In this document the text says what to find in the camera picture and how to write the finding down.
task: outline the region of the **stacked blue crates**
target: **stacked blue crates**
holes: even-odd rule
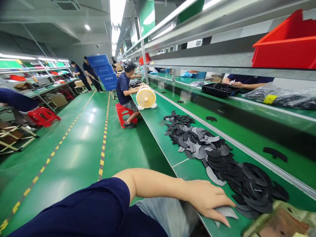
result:
[[[100,78],[102,84],[107,91],[116,90],[116,84],[118,77],[113,71],[112,65],[109,63],[109,59],[106,54],[87,56],[87,59],[94,68],[95,73]]]

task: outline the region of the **black plastic tray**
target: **black plastic tray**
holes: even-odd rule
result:
[[[214,89],[214,88],[210,87],[210,85],[211,84],[202,86],[202,91],[204,93],[206,93],[206,94],[209,94],[209,95],[212,95],[212,96],[215,96],[215,97],[219,97],[219,98],[226,98],[228,96],[235,95],[241,90],[240,88],[228,86],[229,88],[233,89],[233,91],[226,92],[226,91],[221,91],[221,90],[218,90],[218,89]]]

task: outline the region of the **shorts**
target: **shorts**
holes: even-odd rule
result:
[[[123,104],[122,106],[132,110],[133,112],[138,112],[138,108],[133,100],[130,100],[128,103]]]
[[[156,220],[169,237],[190,237],[199,220],[197,211],[190,203],[174,198],[145,198],[135,205]]]

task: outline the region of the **floor marking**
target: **floor marking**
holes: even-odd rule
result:
[[[110,109],[110,97],[111,93],[109,93],[109,99],[108,99],[108,106],[107,106],[107,110],[106,110],[106,120],[105,120],[105,127],[104,127],[104,134],[107,134],[107,123],[108,123],[108,119],[109,119],[109,109]],[[102,150],[101,150],[101,160],[100,160],[100,168],[99,168],[99,178],[98,181],[100,181],[102,179],[102,175],[103,175],[103,166],[104,166],[104,156],[105,156],[105,144],[106,144],[106,135],[103,135],[103,145],[102,145]]]
[[[186,159],[186,160],[184,160],[184,161],[181,161],[180,163],[178,163],[178,164],[176,164],[176,165],[174,165],[174,166],[172,166],[172,168],[173,168],[173,167],[176,167],[177,165],[179,165],[179,164],[181,164],[181,163],[183,163],[183,162],[185,162],[185,161],[187,161],[187,160],[189,160],[189,158]]]
[[[76,121],[78,120],[78,118],[80,117],[81,113],[76,117],[76,120],[72,123],[72,125],[74,125],[76,123]],[[62,144],[63,140],[66,138],[66,136],[68,135],[68,132],[65,133],[65,135],[63,136],[62,140],[59,142],[59,144]],[[39,171],[39,173],[35,176],[35,178],[33,179],[31,185],[26,189],[26,191],[23,193],[22,198],[15,204],[15,206],[12,209],[12,212],[10,213],[10,215],[3,221],[3,223],[0,226],[0,235],[2,233],[2,231],[8,226],[9,221],[12,219],[13,215],[17,212],[18,207],[21,205],[21,203],[23,202],[23,200],[27,197],[27,195],[29,194],[29,192],[31,191],[31,189],[34,187],[34,185],[36,184],[37,180],[39,179],[39,177],[41,176],[41,174],[44,172],[46,166],[48,165],[48,163],[51,161],[51,159],[53,158],[53,156],[55,155],[56,151],[58,150],[59,146],[57,146],[54,151],[50,154],[49,158],[46,160],[46,163],[44,164],[44,166],[41,168],[41,170]]]

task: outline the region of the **stool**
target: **stool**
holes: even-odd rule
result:
[[[123,105],[121,105],[120,103],[116,104],[115,105],[116,107],[116,112],[118,113],[118,120],[119,120],[119,123],[121,124],[121,127],[122,128],[125,128],[124,127],[124,119],[123,119],[123,116],[126,115],[126,114],[129,114],[129,115],[132,115],[134,112],[128,108],[125,108]],[[137,124],[137,118],[134,118],[132,120],[132,122],[134,124]]]
[[[69,91],[60,91],[60,93],[62,93],[65,96],[65,99],[74,99]]]
[[[55,113],[45,107],[39,107],[27,114],[36,125],[50,127],[55,119],[61,120]]]

